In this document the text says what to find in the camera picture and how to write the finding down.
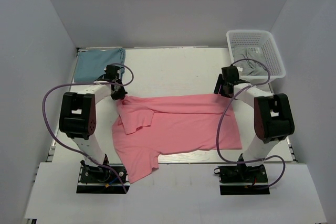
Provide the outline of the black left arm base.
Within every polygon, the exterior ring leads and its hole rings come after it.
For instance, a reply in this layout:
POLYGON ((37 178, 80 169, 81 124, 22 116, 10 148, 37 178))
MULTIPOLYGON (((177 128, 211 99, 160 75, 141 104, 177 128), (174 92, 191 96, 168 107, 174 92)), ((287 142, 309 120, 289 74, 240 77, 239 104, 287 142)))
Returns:
POLYGON ((130 188, 128 172, 122 164, 109 164, 124 184, 124 191, 117 175, 109 169, 91 167, 81 161, 77 182, 77 194, 126 194, 130 188))

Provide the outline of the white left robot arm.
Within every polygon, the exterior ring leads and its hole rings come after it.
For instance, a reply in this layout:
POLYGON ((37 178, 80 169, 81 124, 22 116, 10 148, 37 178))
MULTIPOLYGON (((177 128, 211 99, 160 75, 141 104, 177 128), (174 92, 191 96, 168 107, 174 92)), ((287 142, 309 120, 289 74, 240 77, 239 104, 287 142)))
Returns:
POLYGON ((93 176, 101 182, 110 178, 107 155, 95 136, 96 105, 103 99, 122 100, 128 94, 121 80, 125 66, 112 63, 93 84, 79 92, 66 92, 62 98, 59 129, 72 139, 84 156, 84 164, 93 168, 93 176))

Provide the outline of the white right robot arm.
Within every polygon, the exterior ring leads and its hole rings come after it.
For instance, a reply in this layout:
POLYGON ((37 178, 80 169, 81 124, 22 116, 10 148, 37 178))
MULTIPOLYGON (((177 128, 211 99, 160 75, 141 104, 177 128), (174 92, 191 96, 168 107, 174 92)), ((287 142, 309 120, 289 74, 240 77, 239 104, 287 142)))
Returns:
POLYGON ((238 177, 245 182, 250 181, 256 175, 255 167, 268 160, 267 156, 270 151, 295 131, 288 96, 284 93, 272 94, 263 91, 240 79, 238 69, 233 65, 222 68, 214 93, 229 98, 217 127, 217 153, 227 164, 240 165, 237 168, 238 177), (220 153, 219 134, 224 116, 235 99, 253 108, 255 136, 248 149, 240 155, 239 160, 230 161, 220 153))

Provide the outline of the pink t shirt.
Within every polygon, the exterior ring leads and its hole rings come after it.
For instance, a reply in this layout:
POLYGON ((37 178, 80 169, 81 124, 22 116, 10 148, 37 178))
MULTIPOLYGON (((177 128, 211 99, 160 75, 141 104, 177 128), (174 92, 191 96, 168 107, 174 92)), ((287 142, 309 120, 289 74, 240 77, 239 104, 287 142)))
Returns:
MULTIPOLYGON (((114 149, 130 183, 159 167, 159 155, 214 150, 216 132, 228 98, 216 94, 139 98, 116 102, 118 118, 112 126, 114 149)), ((220 127, 222 150, 242 148, 231 107, 220 127)))

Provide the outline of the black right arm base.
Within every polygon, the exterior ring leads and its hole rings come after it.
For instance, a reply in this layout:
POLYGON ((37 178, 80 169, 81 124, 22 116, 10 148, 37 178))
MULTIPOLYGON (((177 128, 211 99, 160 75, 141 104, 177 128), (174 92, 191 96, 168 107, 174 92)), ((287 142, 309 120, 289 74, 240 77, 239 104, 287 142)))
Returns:
POLYGON ((214 174, 219 177, 222 196, 270 194, 264 165, 224 165, 214 169, 214 174))

